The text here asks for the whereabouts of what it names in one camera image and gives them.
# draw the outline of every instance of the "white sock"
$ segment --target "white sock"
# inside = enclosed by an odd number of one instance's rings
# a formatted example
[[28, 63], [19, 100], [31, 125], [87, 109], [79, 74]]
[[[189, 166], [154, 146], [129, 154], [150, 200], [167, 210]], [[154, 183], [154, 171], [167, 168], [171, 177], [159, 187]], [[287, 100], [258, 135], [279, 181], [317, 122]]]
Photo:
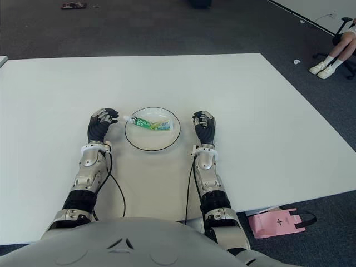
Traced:
[[342, 63], [344, 63], [342, 60], [337, 59], [334, 64], [332, 64], [332, 68], [336, 70], [336, 68], [339, 67]]
[[334, 59], [334, 57], [332, 57], [332, 56], [327, 56], [326, 59], [324, 60], [324, 63], [325, 63], [326, 65], [328, 65], [333, 59]]

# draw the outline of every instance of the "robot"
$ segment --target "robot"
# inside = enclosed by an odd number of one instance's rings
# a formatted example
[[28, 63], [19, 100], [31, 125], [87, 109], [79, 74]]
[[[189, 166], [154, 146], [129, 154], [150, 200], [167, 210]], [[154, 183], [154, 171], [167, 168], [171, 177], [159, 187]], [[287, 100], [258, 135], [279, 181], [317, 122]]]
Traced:
[[192, 151], [204, 234], [179, 222], [151, 218], [92, 222], [97, 194], [112, 169], [111, 144], [104, 138], [117, 118], [118, 112], [111, 108], [91, 116], [88, 144], [81, 149], [79, 172], [63, 208], [40, 241], [1, 257], [0, 266], [294, 266], [250, 250], [216, 173], [215, 119], [207, 111], [193, 116], [201, 145]]

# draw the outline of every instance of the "black glove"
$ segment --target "black glove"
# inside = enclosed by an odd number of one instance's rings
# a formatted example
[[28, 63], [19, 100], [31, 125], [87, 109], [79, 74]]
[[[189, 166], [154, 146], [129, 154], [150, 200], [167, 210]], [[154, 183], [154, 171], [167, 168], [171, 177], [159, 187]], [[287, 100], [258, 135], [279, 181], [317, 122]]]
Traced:
[[215, 120], [207, 111], [198, 111], [194, 113], [193, 123], [196, 135], [201, 144], [214, 144]]
[[118, 118], [118, 112], [112, 108], [102, 108], [95, 112], [89, 121], [88, 141], [104, 142], [110, 124], [117, 123], [117, 120], [113, 120], [113, 118]]

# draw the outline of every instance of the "white wall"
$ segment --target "white wall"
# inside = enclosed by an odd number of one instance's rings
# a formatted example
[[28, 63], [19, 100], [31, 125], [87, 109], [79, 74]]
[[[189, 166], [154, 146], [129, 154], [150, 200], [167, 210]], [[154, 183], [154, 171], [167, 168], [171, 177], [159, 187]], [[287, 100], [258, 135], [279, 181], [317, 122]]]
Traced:
[[355, 0], [274, 0], [295, 11], [296, 13], [308, 18], [311, 21], [317, 18], [336, 11], [337, 17], [335, 19], [324, 17], [319, 19], [316, 23], [329, 31], [335, 33], [341, 26], [341, 18], [356, 17], [356, 1]]

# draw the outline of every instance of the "pink bag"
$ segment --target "pink bag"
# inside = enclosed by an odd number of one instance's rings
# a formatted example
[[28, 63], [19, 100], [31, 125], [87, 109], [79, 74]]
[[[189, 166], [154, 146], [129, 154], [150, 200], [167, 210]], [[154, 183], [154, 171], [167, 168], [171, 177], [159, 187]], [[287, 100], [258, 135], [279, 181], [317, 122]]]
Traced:
[[256, 214], [249, 217], [249, 223], [255, 238], [269, 238], [276, 235], [286, 235], [305, 231], [305, 227], [317, 221], [313, 218], [302, 222], [299, 214], [311, 214], [296, 209], [280, 210]]

